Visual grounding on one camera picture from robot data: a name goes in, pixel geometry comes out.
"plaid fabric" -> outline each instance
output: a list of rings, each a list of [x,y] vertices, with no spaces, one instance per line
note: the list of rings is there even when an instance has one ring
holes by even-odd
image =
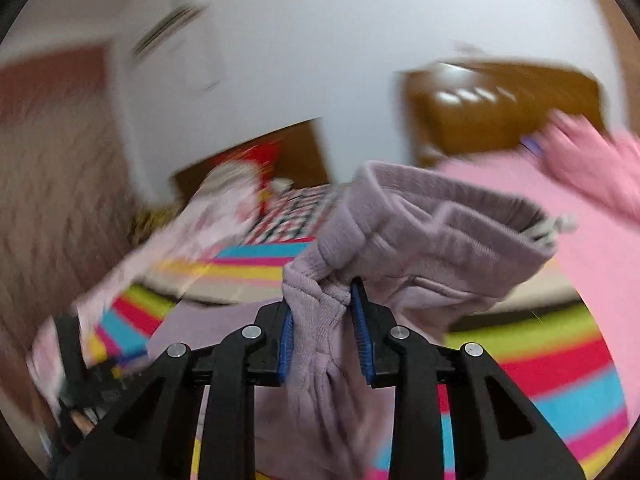
[[[345,186],[293,189],[273,207],[241,242],[241,245],[284,242],[313,237],[344,192]]]

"brown wooden furniture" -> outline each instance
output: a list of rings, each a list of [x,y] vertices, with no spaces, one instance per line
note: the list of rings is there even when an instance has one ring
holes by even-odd
[[[249,148],[265,140],[279,139],[282,142],[282,150],[274,168],[274,176],[290,178],[293,180],[295,188],[327,184],[330,179],[314,130],[315,122],[316,120],[309,120],[292,124],[281,130],[243,142],[225,151]],[[204,158],[172,176],[172,180],[185,203],[194,195],[209,171],[213,169],[214,159],[218,155],[220,153]]]
[[[437,62],[404,75],[414,158],[509,150],[546,122],[549,110],[585,115],[600,131],[600,86],[567,66],[473,60]]]

